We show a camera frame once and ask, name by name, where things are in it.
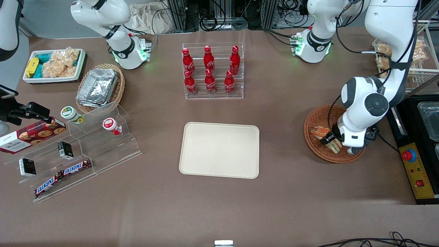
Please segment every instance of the red emergency stop button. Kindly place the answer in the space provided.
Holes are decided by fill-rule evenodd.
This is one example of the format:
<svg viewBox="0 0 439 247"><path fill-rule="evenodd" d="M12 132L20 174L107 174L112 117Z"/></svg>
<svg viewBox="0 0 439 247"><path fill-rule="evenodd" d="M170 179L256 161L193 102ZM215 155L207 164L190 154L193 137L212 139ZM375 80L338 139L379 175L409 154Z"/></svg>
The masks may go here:
<svg viewBox="0 0 439 247"><path fill-rule="evenodd" d="M413 149L407 149L402 153L403 160L414 162L416 160L416 153Z"/></svg>
<svg viewBox="0 0 439 247"><path fill-rule="evenodd" d="M424 182L422 180L416 180L416 186L422 187L422 186L424 186Z"/></svg>

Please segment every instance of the wicker basket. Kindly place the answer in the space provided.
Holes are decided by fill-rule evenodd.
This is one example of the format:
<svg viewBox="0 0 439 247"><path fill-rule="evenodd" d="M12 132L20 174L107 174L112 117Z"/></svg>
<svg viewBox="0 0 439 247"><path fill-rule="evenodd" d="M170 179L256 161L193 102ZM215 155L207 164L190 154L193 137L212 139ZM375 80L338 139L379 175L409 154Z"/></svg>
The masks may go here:
<svg viewBox="0 0 439 247"><path fill-rule="evenodd" d="M101 64L101 65L94 67L93 69L112 69L119 74L119 77L117 78L117 81L116 81L117 84L113 90L112 97L110 99L110 102L116 101L116 103L119 104L120 100L122 99L123 90L125 89L125 78L123 77L122 71L120 71L120 69L113 64ZM87 72L87 74L85 74L83 79L81 80L81 84L79 85L78 92L81 90L81 87L84 84L85 78L88 76L90 71L91 70L89 70ZM79 110L81 110L81 112L83 112L83 113L89 113L89 112L97 109L97 107L81 105L81 104L79 104L78 101L76 101L76 105L78 106Z"/></svg>
<svg viewBox="0 0 439 247"><path fill-rule="evenodd" d="M330 105L323 105L321 107L317 107L311 111L311 113L307 116L305 123L303 125L303 132L305 134L306 143L311 148L311 150L317 154L320 158L332 162L332 163L349 163L358 159L364 152L365 149L361 150L356 155L348 154L348 148L343 146L339 153L332 152L328 147L322 145L319 140L313 137L310 133L310 130L316 126L326 127L327 116L330 109ZM331 117L329 119L329 123L332 126L337 119L343 115L346 111L345 108L335 105L331 111Z"/></svg>

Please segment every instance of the aluminum foil container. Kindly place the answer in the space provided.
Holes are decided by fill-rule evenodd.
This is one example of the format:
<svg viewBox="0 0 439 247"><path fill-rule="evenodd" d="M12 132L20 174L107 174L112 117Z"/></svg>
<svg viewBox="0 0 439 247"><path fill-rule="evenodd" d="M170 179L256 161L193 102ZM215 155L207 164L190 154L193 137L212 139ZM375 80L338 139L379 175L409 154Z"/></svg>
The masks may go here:
<svg viewBox="0 0 439 247"><path fill-rule="evenodd" d="M100 107L108 103L118 74L112 69L93 69L85 78L76 100L86 106Z"/></svg>

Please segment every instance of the coca-cola bottle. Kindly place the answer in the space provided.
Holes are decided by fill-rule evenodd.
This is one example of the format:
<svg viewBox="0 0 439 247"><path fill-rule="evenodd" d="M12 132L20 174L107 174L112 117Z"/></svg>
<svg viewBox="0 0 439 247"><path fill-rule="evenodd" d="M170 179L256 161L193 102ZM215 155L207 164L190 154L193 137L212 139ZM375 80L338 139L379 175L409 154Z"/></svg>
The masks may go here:
<svg viewBox="0 0 439 247"><path fill-rule="evenodd" d="M224 79L224 86L226 88L227 96L231 96L235 93L235 79L230 70L227 70L226 79Z"/></svg>
<svg viewBox="0 0 439 247"><path fill-rule="evenodd" d="M194 60L189 54L189 50L187 48L183 48L183 65L184 70L189 70L192 74L195 73Z"/></svg>
<svg viewBox="0 0 439 247"><path fill-rule="evenodd" d="M241 63L241 57L238 54L238 46L232 47L232 55L230 56L230 70L232 74L237 75L239 71L239 65Z"/></svg>
<svg viewBox="0 0 439 247"><path fill-rule="evenodd" d="M216 93L215 78L212 76L212 70L206 69L206 78L204 79L206 83L206 90L209 95L214 95Z"/></svg>
<svg viewBox="0 0 439 247"><path fill-rule="evenodd" d="M210 46L206 45L204 47L204 67L210 69L212 74L215 74L215 58L213 57Z"/></svg>
<svg viewBox="0 0 439 247"><path fill-rule="evenodd" d="M186 86L186 91L189 96L198 94L197 86L195 85L195 80L192 78L192 72L190 70L184 72L184 85Z"/></svg>

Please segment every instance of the brown table surface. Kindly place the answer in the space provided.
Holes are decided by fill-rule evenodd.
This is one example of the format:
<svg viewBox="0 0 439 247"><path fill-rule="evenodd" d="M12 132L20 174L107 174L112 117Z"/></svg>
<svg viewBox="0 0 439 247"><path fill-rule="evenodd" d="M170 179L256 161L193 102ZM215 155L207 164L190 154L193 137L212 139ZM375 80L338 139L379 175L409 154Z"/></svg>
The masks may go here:
<svg viewBox="0 0 439 247"><path fill-rule="evenodd" d="M364 28L344 28L340 35L357 51L369 49L373 41ZM399 155L384 142L377 140L350 164L325 162L305 143L307 114L331 104L350 77L375 74L374 56L349 53L335 39L322 62L308 64L262 31L196 32L158 40L149 63L123 70L121 105L131 115L130 130L143 154L42 203L33 203L29 187L0 166L1 243L213 246L214 240L231 239L238 247L312 247L399 231L439 244L439 206L414 205ZM230 40L245 41L245 98L187 101L182 43ZM66 46L87 51L86 70L115 63L102 38L30 39L30 51ZM59 117L63 106L75 105L77 87L20 81L17 98L40 103ZM256 125L259 176L181 174L183 129L190 121ZM387 120L380 126L394 143Z"/></svg>

